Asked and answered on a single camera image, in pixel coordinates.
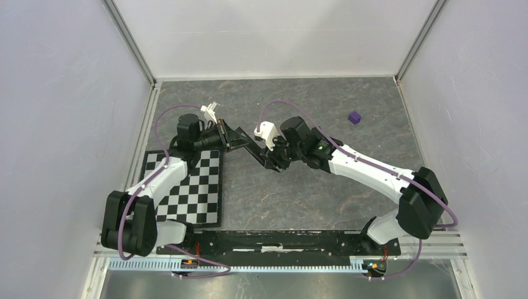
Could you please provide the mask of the black remote with green button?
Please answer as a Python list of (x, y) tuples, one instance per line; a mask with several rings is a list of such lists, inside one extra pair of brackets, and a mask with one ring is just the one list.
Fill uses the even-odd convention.
[(235, 129), (235, 132), (242, 139), (242, 147), (248, 151), (253, 158), (256, 159), (265, 169), (270, 169), (280, 173), (280, 168), (265, 155), (265, 149), (257, 145), (257, 143), (249, 137), (249, 135), (241, 128)]

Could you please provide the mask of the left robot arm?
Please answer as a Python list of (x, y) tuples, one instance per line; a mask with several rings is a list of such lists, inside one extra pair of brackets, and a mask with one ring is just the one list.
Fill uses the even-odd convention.
[(156, 247), (172, 244), (181, 254), (196, 245), (190, 223), (156, 220), (156, 208), (180, 181), (196, 167), (203, 151), (229, 152), (248, 146), (252, 139), (241, 128), (234, 130), (223, 120), (205, 127), (192, 113), (179, 117), (177, 135), (171, 140), (161, 164), (137, 185), (113, 191), (106, 200), (100, 242), (117, 250), (121, 258), (145, 257)]

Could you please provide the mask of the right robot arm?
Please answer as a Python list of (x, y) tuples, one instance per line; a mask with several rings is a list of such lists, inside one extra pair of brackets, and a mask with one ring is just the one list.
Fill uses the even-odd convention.
[(326, 136), (304, 119), (292, 117), (280, 126), (264, 121), (250, 137), (241, 128), (224, 128), (229, 149), (245, 148), (264, 168), (280, 172), (301, 161), (312, 169), (352, 179), (393, 200), (396, 210), (374, 217), (362, 229), (361, 249), (376, 254), (392, 239), (411, 235), (428, 239), (448, 201), (435, 173), (398, 168), (360, 154)]

